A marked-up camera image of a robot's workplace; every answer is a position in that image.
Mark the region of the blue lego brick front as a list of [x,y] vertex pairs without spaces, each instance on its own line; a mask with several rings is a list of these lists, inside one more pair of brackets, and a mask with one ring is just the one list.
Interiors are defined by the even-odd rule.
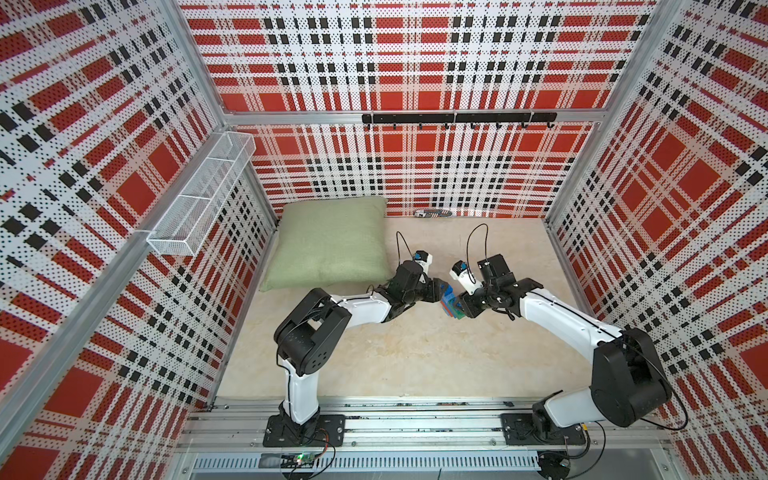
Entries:
[[442,294],[441,302],[445,304],[453,304],[455,301],[454,290],[451,285],[448,285]]

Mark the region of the blue long lego brick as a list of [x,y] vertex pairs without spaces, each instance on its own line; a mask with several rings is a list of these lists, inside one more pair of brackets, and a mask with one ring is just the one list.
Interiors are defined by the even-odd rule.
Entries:
[[451,315],[451,310],[452,310],[452,309],[456,309],[456,308],[455,308],[455,306],[454,306],[454,304],[445,304],[445,303],[442,303],[442,302],[441,302],[441,306],[442,306],[442,308],[443,308],[444,312],[445,312],[445,313],[446,313],[448,316],[452,317],[452,315]]

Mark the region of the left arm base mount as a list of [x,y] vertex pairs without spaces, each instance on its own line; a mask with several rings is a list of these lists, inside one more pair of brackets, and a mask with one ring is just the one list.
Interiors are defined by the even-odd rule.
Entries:
[[266,448],[340,447],[345,436],[346,417],[317,411],[304,424],[293,421],[279,405],[278,414],[270,416],[262,440]]

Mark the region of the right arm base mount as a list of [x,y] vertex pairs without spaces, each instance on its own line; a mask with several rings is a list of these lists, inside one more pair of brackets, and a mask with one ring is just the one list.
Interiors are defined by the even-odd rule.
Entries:
[[558,427],[547,416],[542,404],[530,411],[504,413],[500,416],[501,431],[508,446],[547,445],[585,446],[585,432],[572,425]]

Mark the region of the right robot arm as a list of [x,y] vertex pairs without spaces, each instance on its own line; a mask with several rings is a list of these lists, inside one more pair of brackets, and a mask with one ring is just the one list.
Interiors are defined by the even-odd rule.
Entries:
[[451,277],[465,289],[456,307],[476,318],[493,311],[532,322],[558,337],[591,365],[588,386],[556,392],[535,403],[532,423],[544,436],[585,422],[628,427],[674,397],[653,340],[637,328],[620,329],[567,305],[530,278],[518,279],[500,254],[478,264],[476,279],[464,261]]

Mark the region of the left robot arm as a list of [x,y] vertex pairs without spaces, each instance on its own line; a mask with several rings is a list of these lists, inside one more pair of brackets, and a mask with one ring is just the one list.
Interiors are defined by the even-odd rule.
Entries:
[[428,275],[429,260],[406,260],[385,283],[357,295],[331,295],[314,288],[276,329],[276,365],[285,374],[280,412],[295,428],[319,417],[319,371],[343,334],[368,324],[388,323],[418,303],[442,300],[449,284]]

